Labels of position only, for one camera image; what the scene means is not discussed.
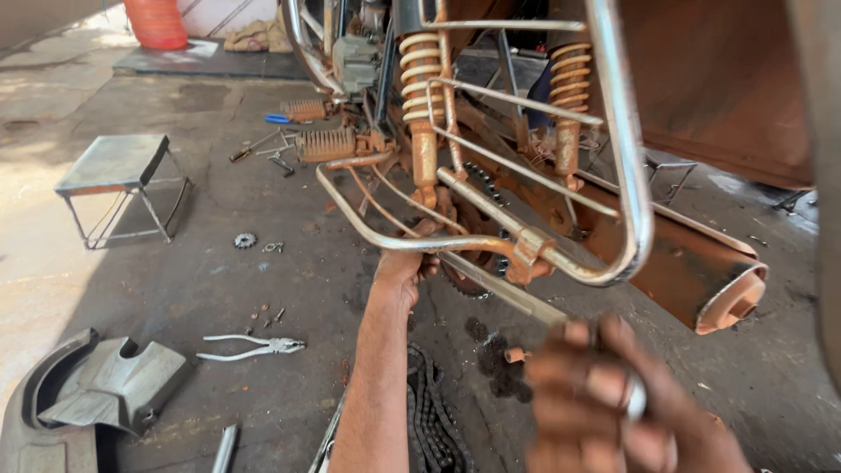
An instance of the chrome luggage rack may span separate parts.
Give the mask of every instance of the chrome luggage rack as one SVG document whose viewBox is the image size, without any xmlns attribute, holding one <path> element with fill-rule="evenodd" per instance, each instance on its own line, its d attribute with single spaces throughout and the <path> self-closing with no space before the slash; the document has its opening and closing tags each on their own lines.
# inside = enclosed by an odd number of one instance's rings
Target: chrome luggage rack
<svg viewBox="0 0 841 473">
<path fill-rule="evenodd" d="M 537 102 L 527 98 L 518 98 L 514 93 L 502 93 L 489 88 L 483 88 L 470 83 L 451 79 L 449 77 L 433 77 L 426 81 L 426 101 L 429 110 L 432 108 L 431 87 L 433 84 L 442 87 L 444 94 L 444 115 L 446 129 L 440 127 L 433 113 L 429 113 L 432 129 L 444 136 L 452 155 L 452 169 L 440 167 L 437 177 L 449 189 L 464 197 L 482 212 L 497 221 L 511 235 L 514 242 L 497 236 L 471 235 L 458 223 L 450 220 L 439 212 L 416 203 L 406 194 L 401 193 L 386 180 L 377 165 L 393 159 L 392 153 L 383 153 L 369 157 L 356 157 L 333 162 L 325 162 L 318 166 L 316 175 L 325 187 L 336 206 L 345 214 L 354 228 L 369 242 L 379 247 L 420 252 L 456 252 L 462 250 L 483 250 L 503 254 L 510 259 L 507 270 L 509 281 L 527 284 L 533 276 L 548 274 L 553 268 L 558 268 L 581 284 L 594 287 L 606 287 L 631 278 L 643 265 L 651 249 L 653 239 L 653 213 L 651 198 L 646 185 L 643 170 L 643 142 L 640 132 L 637 105 L 633 95 L 630 68 L 627 64 L 627 54 L 621 41 L 620 20 L 615 0 L 586 0 L 588 23 L 574 21 L 524 21 L 524 20 L 477 20 L 477 21 L 446 21 L 446 0 L 436 0 L 436 18 L 423 25 L 430 29 L 437 29 L 440 35 L 439 47 L 442 60 L 449 59 L 450 46 L 448 30 L 450 29 L 555 29 L 567 31 L 584 31 L 590 26 L 590 35 L 595 53 L 596 65 L 600 74 L 601 92 L 605 103 L 606 120 L 589 115 L 562 109 L 552 105 Z M 423 12 L 423 0 L 419 0 L 420 17 L 427 18 Z M 605 122 L 611 136 L 611 145 L 616 164 L 620 187 L 619 210 L 612 209 L 581 194 L 567 189 L 564 185 L 547 175 L 502 157 L 462 138 L 458 131 L 455 113 L 454 90 L 463 90 L 483 94 L 484 96 L 504 100 L 514 104 L 516 110 L 520 107 L 540 110 L 551 116 L 576 120 L 584 125 L 602 126 Z M 516 215 L 504 208 L 500 208 L 493 200 L 481 191 L 465 182 L 463 176 L 463 159 L 461 146 L 476 151 L 487 158 L 509 168 L 515 173 L 534 179 L 540 184 L 559 192 L 567 201 L 590 207 L 604 215 L 608 215 L 621 222 L 624 226 L 624 244 L 617 258 L 602 268 L 594 268 L 582 263 L 565 251 L 557 247 L 556 241 L 535 226 L 529 226 Z M 449 226 L 460 235 L 457 236 L 422 236 L 398 221 L 386 209 L 379 205 L 362 180 L 357 176 L 354 167 L 370 166 L 381 182 L 386 183 L 393 191 L 403 198 L 407 204 L 428 214 L 439 224 Z M 341 192 L 328 178 L 326 172 L 339 168 L 347 169 L 359 184 L 366 198 L 386 218 L 401 228 L 410 238 L 386 236 L 370 228 L 356 210 L 347 202 Z"/>
</svg>

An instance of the human hand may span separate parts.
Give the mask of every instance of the human hand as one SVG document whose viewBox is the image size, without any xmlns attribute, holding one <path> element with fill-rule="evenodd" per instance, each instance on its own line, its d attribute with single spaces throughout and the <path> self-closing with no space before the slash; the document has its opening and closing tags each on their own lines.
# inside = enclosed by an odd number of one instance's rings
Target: human hand
<svg viewBox="0 0 841 473">
<path fill-rule="evenodd" d="M 371 299 L 391 302 L 397 305 L 400 315 L 408 315 L 418 301 L 418 283 L 435 275 L 440 264 L 438 257 L 422 252 L 383 250 L 373 276 L 369 304 Z"/>
<path fill-rule="evenodd" d="M 749 473 L 736 438 L 701 409 L 660 359 L 639 346 L 619 316 L 599 320 L 602 344 L 637 371 L 647 409 L 626 419 L 627 369 L 588 351 L 590 326 L 553 327 L 526 363 L 534 390 L 537 438 L 526 460 L 530 473 Z"/>
</svg>

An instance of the metal stool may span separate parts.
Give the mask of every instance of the metal stool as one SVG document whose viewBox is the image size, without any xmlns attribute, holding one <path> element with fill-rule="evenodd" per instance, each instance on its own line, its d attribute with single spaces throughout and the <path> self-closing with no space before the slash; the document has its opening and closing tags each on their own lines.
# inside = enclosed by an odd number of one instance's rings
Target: metal stool
<svg viewBox="0 0 841 473">
<path fill-rule="evenodd" d="M 169 155 L 176 169 L 181 173 L 180 178 L 152 179 L 158 165 L 161 164 L 164 155 Z M 165 221 L 161 223 L 155 208 L 152 206 L 149 196 L 146 195 L 145 187 L 151 183 L 182 182 L 178 199 L 172 207 L 172 211 Z M 167 233 L 175 210 L 181 203 L 184 196 L 184 189 L 191 183 L 187 174 L 178 166 L 178 162 L 172 153 L 169 152 L 169 138 L 166 135 L 116 135 L 99 136 L 93 144 L 82 154 L 76 163 L 67 171 L 67 174 L 53 188 L 56 194 L 64 198 L 67 207 L 73 214 L 73 221 L 82 237 L 85 249 L 94 249 L 97 243 L 116 238 L 140 237 L 160 232 L 167 243 L 172 242 L 172 237 Z M 131 194 L 139 194 L 149 209 L 152 219 L 157 225 L 157 230 L 136 231 L 134 233 L 123 233 L 109 235 L 99 238 L 91 238 L 85 234 L 76 210 L 73 208 L 71 197 L 76 195 L 104 194 L 109 192 L 125 192 L 126 197 Z"/>
</svg>

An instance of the human arm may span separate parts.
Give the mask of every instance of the human arm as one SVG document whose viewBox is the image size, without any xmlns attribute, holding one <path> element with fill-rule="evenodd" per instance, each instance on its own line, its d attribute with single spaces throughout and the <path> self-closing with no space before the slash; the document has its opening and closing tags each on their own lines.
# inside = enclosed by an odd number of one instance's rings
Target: human arm
<svg viewBox="0 0 841 473">
<path fill-rule="evenodd" d="M 627 322 L 605 316 L 596 328 L 601 343 L 639 374 L 648 394 L 646 415 L 627 421 L 627 369 L 588 350 L 593 329 L 554 327 L 526 365 L 538 430 L 530 473 L 751 471 L 733 434 L 640 346 Z"/>
<path fill-rule="evenodd" d="M 383 252 L 359 326 L 330 473 L 409 471 L 406 323 L 418 283 L 436 265 L 423 253 Z"/>
</svg>

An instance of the dirty floor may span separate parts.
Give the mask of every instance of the dirty floor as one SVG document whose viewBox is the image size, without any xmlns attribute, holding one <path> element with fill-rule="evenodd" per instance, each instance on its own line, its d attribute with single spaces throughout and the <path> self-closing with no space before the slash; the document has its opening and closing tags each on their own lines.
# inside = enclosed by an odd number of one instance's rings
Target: dirty floor
<svg viewBox="0 0 841 473">
<path fill-rule="evenodd" d="M 328 205 L 314 167 L 296 164 L 296 173 L 283 178 L 263 157 L 237 164 L 227 157 L 272 130 L 262 116 L 280 101 L 316 95 L 303 82 L 111 77 L 113 57 L 91 58 L 130 50 L 118 33 L 112 40 L 86 46 L 89 52 L 75 59 L 0 61 L 3 122 L 35 122 L 6 126 L 0 136 L 0 402 L 55 343 L 84 328 L 129 336 L 141 347 L 154 340 L 187 355 L 195 375 L 143 438 L 107 436 L 100 448 L 116 455 L 103 470 L 207 471 L 221 429 L 239 423 L 231 471 L 305 471 L 353 366 L 378 251 Z M 90 80 L 84 87 L 63 83 L 62 76 L 74 77 L 61 73 L 65 66 L 88 71 Z M 74 90 L 75 102 L 51 112 L 50 103 L 66 102 L 56 92 L 61 88 Z M 195 183 L 173 222 L 175 241 L 148 236 L 85 252 L 51 188 L 97 136 L 134 133 L 166 133 Z M 335 182 L 358 201 L 350 179 Z M 768 291 L 748 320 L 698 337 L 627 284 L 595 290 L 556 274 L 530 291 L 576 316 L 616 311 L 628 317 L 683 386 L 735 430 L 754 466 L 841 468 L 841 401 L 822 367 L 813 320 L 815 210 L 804 199 L 797 215 L 773 211 L 776 197 L 708 167 L 688 185 L 700 187 L 684 190 L 676 210 L 768 244 L 757 247 L 770 266 Z M 152 190 L 161 207 L 173 197 L 173 189 Z M 79 200 L 88 228 L 112 198 Z M 374 212 L 368 221 L 390 230 Z M 116 222 L 121 231 L 151 225 L 139 201 L 129 202 Z M 257 247 L 232 246 L 243 231 L 258 235 Z M 283 253 L 260 251 L 275 241 L 286 243 Z M 264 328 L 282 307 L 282 321 Z M 256 321 L 253 313 L 260 314 Z M 309 346 L 234 363 L 192 356 L 247 349 L 201 339 L 246 327 L 258 337 L 300 338 Z M 533 434 L 530 392 L 521 367 L 504 366 L 500 350 L 534 348 L 544 330 L 494 297 L 460 295 L 445 279 L 421 288 L 410 339 L 445 370 L 445 396 L 479 471 L 524 471 L 522 452 Z"/>
</svg>

